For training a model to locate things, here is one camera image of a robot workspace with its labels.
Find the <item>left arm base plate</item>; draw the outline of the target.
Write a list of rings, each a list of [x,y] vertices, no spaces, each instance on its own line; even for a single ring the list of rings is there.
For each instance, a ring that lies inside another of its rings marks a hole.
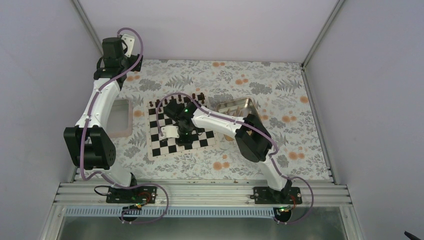
[[[154,204],[156,195],[156,186],[141,186],[134,189],[110,187],[105,201],[108,204]]]

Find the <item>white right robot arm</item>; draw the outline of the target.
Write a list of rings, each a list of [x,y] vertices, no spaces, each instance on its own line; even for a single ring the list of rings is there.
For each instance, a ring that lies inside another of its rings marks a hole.
[[[273,160],[279,147],[256,115],[229,116],[201,106],[196,100],[188,104],[171,100],[163,112],[175,124],[158,127],[160,140],[173,138],[177,145],[186,146],[193,142],[192,132],[200,128],[229,136],[236,141],[241,155],[258,165],[272,200],[282,204],[289,199],[292,182],[282,176]]]

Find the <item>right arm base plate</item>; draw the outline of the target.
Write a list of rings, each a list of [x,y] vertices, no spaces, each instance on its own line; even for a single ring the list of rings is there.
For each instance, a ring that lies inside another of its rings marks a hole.
[[[249,196],[256,205],[288,205],[302,204],[302,194],[299,187],[290,187],[288,190],[273,190],[270,187],[256,186]]]

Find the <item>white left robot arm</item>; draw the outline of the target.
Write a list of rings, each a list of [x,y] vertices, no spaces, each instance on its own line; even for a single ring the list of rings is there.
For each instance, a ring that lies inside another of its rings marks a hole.
[[[135,176],[116,162],[116,147],[106,132],[113,103],[119,95],[127,72],[141,69],[141,54],[133,55],[135,38],[123,34],[102,41],[103,56],[93,75],[93,90],[89,102],[75,126],[66,127],[63,137],[71,160],[83,171],[93,171],[107,177],[115,188],[122,186],[119,196],[131,203],[139,197]]]

